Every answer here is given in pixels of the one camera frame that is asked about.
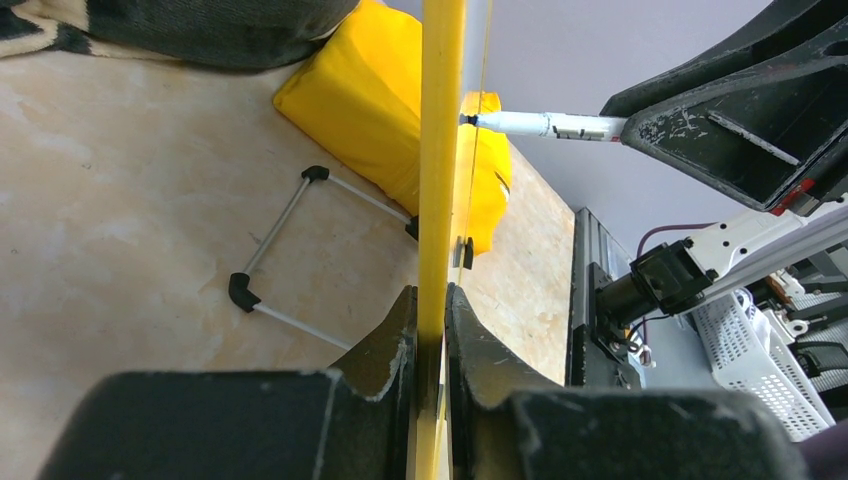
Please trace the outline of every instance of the wooden floor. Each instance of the wooden floor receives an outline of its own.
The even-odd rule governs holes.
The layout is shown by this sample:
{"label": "wooden floor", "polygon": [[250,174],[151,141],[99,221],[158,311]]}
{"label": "wooden floor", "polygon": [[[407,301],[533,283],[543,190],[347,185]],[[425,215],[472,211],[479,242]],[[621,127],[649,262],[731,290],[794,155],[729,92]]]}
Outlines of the wooden floor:
{"label": "wooden floor", "polygon": [[[62,53],[0,64],[0,478],[32,477],[110,373],[313,368],[343,353],[226,294],[306,167],[384,198],[272,108],[291,69]],[[464,287],[502,341],[562,382],[574,216],[513,154],[510,210]],[[355,343],[416,282],[416,248],[396,219],[316,184],[253,285]]]}

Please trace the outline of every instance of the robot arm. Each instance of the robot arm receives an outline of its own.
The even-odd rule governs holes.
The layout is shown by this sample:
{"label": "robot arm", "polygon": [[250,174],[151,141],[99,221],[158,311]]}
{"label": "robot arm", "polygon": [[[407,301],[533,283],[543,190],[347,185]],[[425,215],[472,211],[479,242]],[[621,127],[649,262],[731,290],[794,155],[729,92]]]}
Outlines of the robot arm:
{"label": "robot arm", "polygon": [[808,217],[746,211],[671,245],[662,244],[631,263],[631,272],[597,293],[599,314],[622,329],[656,309],[679,314],[703,301],[703,291],[756,251],[848,202],[822,205]]}

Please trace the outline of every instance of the black plastic connector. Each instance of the black plastic connector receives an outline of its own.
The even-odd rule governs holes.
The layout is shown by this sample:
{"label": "black plastic connector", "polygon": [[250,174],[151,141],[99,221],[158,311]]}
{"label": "black plastic connector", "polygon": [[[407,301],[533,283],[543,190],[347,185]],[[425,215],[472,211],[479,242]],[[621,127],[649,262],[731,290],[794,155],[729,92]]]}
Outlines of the black plastic connector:
{"label": "black plastic connector", "polygon": [[404,230],[410,237],[414,238],[416,242],[418,241],[418,215],[409,219],[409,223],[406,224]]}
{"label": "black plastic connector", "polygon": [[465,241],[465,256],[462,258],[462,268],[471,270],[474,265],[474,239],[468,237]]}
{"label": "black plastic connector", "polygon": [[313,183],[315,180],[326,180],[330,178],[330,169],[321,165],[312,165],[300,172],[300,178],[308,178],[309,183]]}
{"label": "black plastic connector", "polygon": [[230,300],[237,307],[244,310],[246,313],[253,311],[253,307],[262,301],[259,297],[253,294],[247,287],[250,285],[250,275],[242,272],[236,272],[230,275],[230,284],[227,287],[227,292],[230,294]]}

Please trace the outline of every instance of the metal bracket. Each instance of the metal bracket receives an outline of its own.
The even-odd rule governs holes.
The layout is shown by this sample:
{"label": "metal bracket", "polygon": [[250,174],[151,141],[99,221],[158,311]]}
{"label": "metal bracket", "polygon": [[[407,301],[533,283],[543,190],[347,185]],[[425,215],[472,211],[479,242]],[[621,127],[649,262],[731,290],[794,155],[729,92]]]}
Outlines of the metal bracket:
{"label": "metal bracket", "polygon": [[353,187],[349,183],[331,175],[330,169],[326,167],[322,167],[320,165],[313,165],[301,172],[300,176],[301,178],[303,178],[303,182],[300,184],[300,187],[294,193],[291,200],[289,200],[289,203],[283,209],[283,213],[281,213],[280,216],[277,218],[277,221],[274,223],[274,226],[271,227],[271,230],[262,240],[262,243],[259,244],[259,247],[256,249],[256,252],[253,253],[253,256],[247,262],[247,265],[241,272],[236,272],[230,275],[230,283],[227,288],[227,291],[230,295],[230,300],[232,300],[233,303],[236,304],[236,306],[244,310],[245,313],[251,313],[254,310],[258,310],[268,316],[276,318],[277,320],[285,322],[297,329],[303,330],[304,332],[314,335],[326,342],[329,342],[347,351],[351,349],[351,345],[347,342],[339,340],[325,332],[322,332],[321,330],[318,330],[310,325],[300,322],[286,315],[285,313],[272,309],[267,305],[263,304],[262,299],[259,298],[259,296],[257,296],[249,289],[250,274],[253,273],[253,270],[259,264],[259,261],[262,259],[262,257],[265,255],[265,252],[268,250],[268,248],[276,239],[277,235],[280,233],[280,229],[282,229],[286,219],[288,219],[291,215],[295,205],[297,205],[298,200],[301,196],[303,196],[303,193],[306,191],[306,188],[312,185],[312,183],[314,183],[316,180],[329,180],[344,188],[345,190],[353,193],[357,197],[365,200],[371,205],[374,205],[380,210],[383,210],[389,215],[402,221],[406,225],[405,230],[410,233],[410,235],[412,235],[413,231],[416,233],[416,235],[413,235],[413,238],[416,238],[416,240],[418,231],[418,217],[410,219],[406,215],[398,212],[397,210],[389,207],[388,205],[385,205],[377,201],[376,199],[369,197],[368,195]]}

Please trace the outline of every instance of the gray fabric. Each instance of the gray fabric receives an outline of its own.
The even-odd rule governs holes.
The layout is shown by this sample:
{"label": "gray fabric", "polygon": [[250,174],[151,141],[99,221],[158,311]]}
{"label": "gray fabric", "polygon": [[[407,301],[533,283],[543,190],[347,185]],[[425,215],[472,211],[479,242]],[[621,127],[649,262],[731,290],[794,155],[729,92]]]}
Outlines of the gray fabric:
{"label": "gray fabric", "polygon": [[133,54],[125,56],[143,58],[140,52],[147,51],[213,67],[280,67],[321,48],[326,40],[319,37],[358,1],[0,0],[0,56],[117,51],[96,48],[105,41],[131,47]]}

